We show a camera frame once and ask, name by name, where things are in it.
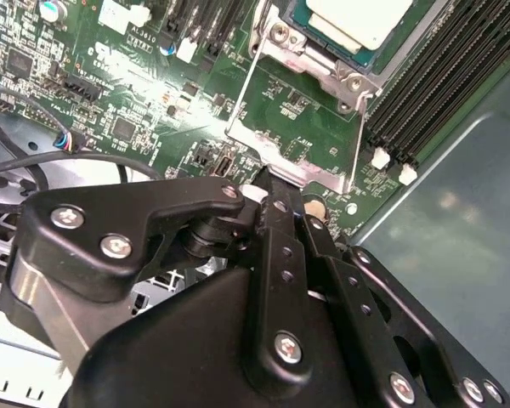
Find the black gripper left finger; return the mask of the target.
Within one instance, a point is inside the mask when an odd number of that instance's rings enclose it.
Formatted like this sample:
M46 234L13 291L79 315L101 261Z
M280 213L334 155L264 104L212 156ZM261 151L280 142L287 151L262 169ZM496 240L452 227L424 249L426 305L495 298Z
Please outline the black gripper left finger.
M106 335L213 275L250 266L262 217L297 220L300 189L199 177L50 190L17 223L2 309L73 381Z

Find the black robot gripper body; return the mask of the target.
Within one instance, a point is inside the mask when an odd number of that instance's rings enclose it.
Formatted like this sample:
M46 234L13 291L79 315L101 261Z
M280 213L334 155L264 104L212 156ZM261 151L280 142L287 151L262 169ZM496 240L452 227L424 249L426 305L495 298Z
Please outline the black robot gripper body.
M67 407L378 407L381 315L310 218L267 215L228 269L106 335Z

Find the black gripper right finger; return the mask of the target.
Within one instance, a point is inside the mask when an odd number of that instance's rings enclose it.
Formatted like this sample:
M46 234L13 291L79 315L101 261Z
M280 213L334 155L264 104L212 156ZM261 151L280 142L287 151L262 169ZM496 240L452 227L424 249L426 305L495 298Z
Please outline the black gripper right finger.
M361 246L297 194L300 407L510 407L503 386Z

